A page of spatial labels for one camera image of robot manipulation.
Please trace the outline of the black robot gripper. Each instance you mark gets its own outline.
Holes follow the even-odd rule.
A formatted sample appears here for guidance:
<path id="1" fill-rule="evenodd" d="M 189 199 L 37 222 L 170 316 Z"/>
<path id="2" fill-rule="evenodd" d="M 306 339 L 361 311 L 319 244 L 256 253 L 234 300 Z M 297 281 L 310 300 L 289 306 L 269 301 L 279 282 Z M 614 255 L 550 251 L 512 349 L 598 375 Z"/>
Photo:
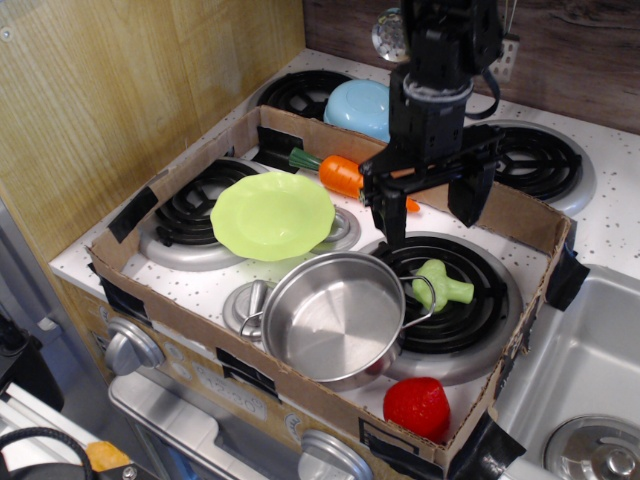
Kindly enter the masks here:
<path id="1" fill-rule="evenodd" d="M 480 218 L 493 187 L 496 127 L 464 125 L 471 89 L 452 94 L 393 87 L 387 146 L 360 166 L 361 199 L 392 246 L 405 242 L 406 198 L 447 184 L 449 211 L 466 227 Z"/>

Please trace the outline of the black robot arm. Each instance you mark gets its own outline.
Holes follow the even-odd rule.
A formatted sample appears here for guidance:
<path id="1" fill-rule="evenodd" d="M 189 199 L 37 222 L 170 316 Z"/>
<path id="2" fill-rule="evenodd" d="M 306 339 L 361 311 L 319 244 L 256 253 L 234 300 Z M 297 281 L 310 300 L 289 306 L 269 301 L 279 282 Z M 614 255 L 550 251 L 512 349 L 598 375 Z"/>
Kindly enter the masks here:
<path id="1" fill-rule="evenodd" d="M 397 65 L 390 76 L 390 140 L 360 165 L 360 199 L 388 244 L 405 241 L 408 196 L 441 185 L 458 220 L 465 226 L 479 220 L 503 134 L 481 123 L 494 107 L 471 114 L 466 106 L 477 76 L 500 96 L 490 66 L 502 40 L 494 1 L 403 1 L 379 15 L 372 42 Z"/>

